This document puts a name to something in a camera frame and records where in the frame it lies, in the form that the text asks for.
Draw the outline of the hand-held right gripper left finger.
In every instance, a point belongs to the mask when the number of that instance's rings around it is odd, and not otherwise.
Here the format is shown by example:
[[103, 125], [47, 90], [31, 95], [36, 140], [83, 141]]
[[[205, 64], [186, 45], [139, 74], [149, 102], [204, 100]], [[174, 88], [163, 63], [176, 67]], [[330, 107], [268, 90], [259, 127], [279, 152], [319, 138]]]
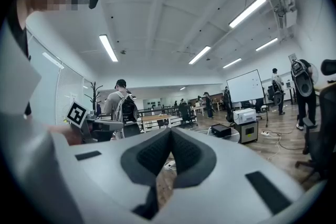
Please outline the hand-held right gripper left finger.
[[156, 177], [170, 153], [168, 129], [122, 140], [69, 146], [52, 136], [56, 223], [172, 223], [158, 206]]

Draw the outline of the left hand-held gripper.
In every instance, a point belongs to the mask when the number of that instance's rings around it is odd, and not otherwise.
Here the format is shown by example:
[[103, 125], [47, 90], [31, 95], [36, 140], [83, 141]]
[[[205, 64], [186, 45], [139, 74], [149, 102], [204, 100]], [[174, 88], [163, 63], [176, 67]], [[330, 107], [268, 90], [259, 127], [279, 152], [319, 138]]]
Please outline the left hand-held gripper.
[[80, 134], [82, 143], [110, 141], [115, 131], [123, 129], [122, 122], [100, 119], [95, 110], [88, 110], [76, 101], [70, 105], [66, 120]]

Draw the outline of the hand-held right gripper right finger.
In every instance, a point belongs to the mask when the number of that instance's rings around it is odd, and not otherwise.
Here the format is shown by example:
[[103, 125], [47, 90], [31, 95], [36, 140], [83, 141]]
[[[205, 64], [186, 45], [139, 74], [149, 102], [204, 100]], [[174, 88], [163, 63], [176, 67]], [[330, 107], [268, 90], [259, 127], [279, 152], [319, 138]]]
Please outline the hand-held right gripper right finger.
[[210, 175], [195, 187], [178, 188], [159, 211], [159, 223], [259, 223], [273, 216], [246, 178], [261, 172], [294, 204], [305, 190], [286, 172], [248, 147], [199, 132], [183, 130], [216, 155]]

